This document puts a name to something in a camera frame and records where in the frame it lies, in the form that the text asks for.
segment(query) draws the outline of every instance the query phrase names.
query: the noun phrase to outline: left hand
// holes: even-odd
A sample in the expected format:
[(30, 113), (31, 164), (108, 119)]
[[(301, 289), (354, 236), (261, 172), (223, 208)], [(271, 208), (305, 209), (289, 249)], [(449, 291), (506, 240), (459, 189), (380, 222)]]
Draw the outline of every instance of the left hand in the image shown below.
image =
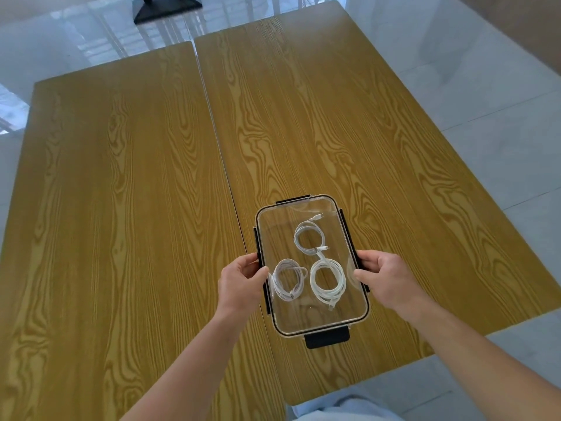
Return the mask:
[(245, 325), (263, 295), (269, 268), (259, 268), (257, 253), (242, 255), (222, 269), (216, 315)]

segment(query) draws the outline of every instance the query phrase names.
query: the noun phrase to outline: forearm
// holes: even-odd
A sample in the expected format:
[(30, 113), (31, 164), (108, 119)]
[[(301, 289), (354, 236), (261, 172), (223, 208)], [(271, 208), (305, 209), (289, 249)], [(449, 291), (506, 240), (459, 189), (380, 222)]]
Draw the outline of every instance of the forearm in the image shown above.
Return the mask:
[(411, 324), (488, 419), (558, 419), (561, 390), (431, 301)]
[(215, 315), (123, 420), (205, 419), (242, 328)]

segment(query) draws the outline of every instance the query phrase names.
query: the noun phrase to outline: clear plastic container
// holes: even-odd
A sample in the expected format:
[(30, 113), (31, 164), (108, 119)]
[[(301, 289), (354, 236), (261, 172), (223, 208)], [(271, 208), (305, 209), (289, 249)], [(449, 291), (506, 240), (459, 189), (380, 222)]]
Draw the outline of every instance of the clear plastic container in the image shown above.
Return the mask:
[[(326, 258), (340, 263), (347, 281), (346, 289), (334, 307), (320, 301), (310, 285), (310, 269), (318, 261), (318, 255), (304, 254), (294, 243), (298, 225), (319, 214), (321, 218), (314, 220), (314, 223), (325, 234), (325, 245), (329, 247), (322, 253)], [(280, 201), (261, 208), (256, 215), (256, 224), (256, 240), (261, 262), (270, 268), (271, 273), (283, 259), (293, 259), (308, 271), (302, 294), (292, 301), (284, 301), (277, 295), (271, 277), (264, 287), (268, 293), (266, 298), (268, 297), (268, 309), (273, 324), (281, 335), (294, 337), (316, 333), (360, 322), (366, 318), (370, 308), (366, 297), (367, 290), (353, 276), (353, 271), (359, 264), (343, 213), (337, 208), (333, 198), (318, 195)], [(304, 231), (298, 239), (300, 245), (305, 248), (321, 246), (321, 236), (314, 230)], [(297, 274), (291, 269), (282, 271), (278, 278), (287, 291), (292, 290), (297, 283)], [(324, 290), (331, 290), (337, 285), (335, 275), (329, 268), (317, 270), (315, 280)]]

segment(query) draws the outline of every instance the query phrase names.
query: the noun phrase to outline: hand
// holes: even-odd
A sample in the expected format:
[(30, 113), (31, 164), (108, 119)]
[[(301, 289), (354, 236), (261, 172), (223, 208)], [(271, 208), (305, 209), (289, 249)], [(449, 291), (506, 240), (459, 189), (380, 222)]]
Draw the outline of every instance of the hand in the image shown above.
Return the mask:
[(259, 268), (257, 253), (242, 255), (224, 267), (218, 280), (216, 315), (245, 325), (259, 306), (267, 275), (269, 268)]
[(420, 305), (433, 302), (399, 255), (375, 250), (358, 250), (357, 254), (368, 270), (356, 269), (354, 276), (403, 319), (410, 322)]

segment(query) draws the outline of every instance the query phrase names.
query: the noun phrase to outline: black stand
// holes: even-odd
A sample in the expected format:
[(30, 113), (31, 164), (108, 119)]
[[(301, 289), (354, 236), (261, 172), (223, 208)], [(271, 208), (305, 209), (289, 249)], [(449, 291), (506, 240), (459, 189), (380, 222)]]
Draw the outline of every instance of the black stand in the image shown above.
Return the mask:
[(202, 4), (199, 0), (134, 0), (132, 2), (133, 21), (135, 25), (138, 25), (201, 7)]

